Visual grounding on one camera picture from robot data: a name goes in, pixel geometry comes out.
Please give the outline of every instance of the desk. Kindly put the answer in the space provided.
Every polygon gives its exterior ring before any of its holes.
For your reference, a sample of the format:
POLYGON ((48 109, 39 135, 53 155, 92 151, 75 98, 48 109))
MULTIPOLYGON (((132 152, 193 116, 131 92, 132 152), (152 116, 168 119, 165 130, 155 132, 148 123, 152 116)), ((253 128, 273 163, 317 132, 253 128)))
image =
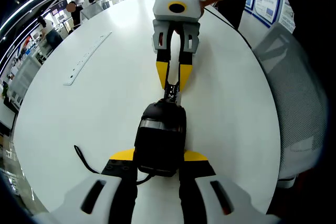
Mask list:
MULTIPOLYGON (((133 147, 144 109, 163 97, 151 43, 153 4, 126 0, 88 20, 52 52, 31 83, 14 144, 30 185, 49 211, 90 175, 73 145, 102 171, 112 154, 133 147), (109 31, 74 83, 64 86, 78 57, 109 31)), ((280 163, 270 88, 239 34, 209 12, 200 23, 194 69, 182 94, 186 147, 207 156, 217 174, 230 177, 266 212, 280 163)), ((175 34, 170 81, 177 77, 179 44, 175 34)), ((137 223, 183 223, 178 188, 177 176, 154 177, 139 186, 137 223)))

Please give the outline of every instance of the floor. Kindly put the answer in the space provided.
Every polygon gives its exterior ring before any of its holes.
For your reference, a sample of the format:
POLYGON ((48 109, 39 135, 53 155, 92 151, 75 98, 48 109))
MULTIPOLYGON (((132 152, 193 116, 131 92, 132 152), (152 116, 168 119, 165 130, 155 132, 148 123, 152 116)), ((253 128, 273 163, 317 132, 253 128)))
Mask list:
POLYGON ((13 132, 10 136, 0 136, 0 170, 3 178, 7 178, 18 204, 29 214, 36 215, 40 212, 47 212, 21 169, 13 144, 13 132))

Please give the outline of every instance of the white chair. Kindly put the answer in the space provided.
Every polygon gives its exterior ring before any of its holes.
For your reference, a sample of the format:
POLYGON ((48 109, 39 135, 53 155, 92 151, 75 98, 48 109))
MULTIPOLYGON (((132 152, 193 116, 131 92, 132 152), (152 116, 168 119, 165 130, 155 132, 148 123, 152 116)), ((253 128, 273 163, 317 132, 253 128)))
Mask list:
POLYGON ((7 96, 18 109, 40 67, 36 58, 27 56, 9 85, 7 96))
POLYGON ((328 101, 308 56, 294 36, 275 23, 253 49, 275 101, 281 138, 278 187, 317 163, 326 135, 328 101))

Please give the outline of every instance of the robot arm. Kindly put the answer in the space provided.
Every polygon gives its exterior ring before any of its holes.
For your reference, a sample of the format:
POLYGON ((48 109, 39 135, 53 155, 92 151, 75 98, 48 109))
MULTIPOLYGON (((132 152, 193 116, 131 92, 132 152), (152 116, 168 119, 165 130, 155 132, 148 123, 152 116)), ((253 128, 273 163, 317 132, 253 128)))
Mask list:
POLYGON ((158 50, 156 67, 164 98, 144 111, 134 149, 111 156, 102 173, 92 174, 69 191, 58 209, 34 216, 38 223, 131 223, 138 169, 148 173, 148 178, 171 177, 179 170, 184 223, 278 222, 275 216, 259 213, 251 205, 250 196, 231 180, 216 175, 204 155, 184 149, 186 113, 177 97, 191 73, 192 53, 198 46, 200 1, 203 0, 155 1, 153 41, 158 50), (173 85, 167 76, 175 29, 180 31, 181 49, 179 81, 173 85))

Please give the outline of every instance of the mesh chair back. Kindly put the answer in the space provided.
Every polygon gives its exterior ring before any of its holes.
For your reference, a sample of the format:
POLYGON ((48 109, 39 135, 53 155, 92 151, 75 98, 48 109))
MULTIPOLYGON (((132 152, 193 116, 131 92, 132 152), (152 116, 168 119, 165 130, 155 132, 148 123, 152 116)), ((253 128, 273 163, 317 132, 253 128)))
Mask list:
POLYGON ((294 36, 275 23, 256 48, 275 101, 281 137, 279 179, 313 167, 327 129, 328 102, 308 56, 294 36))

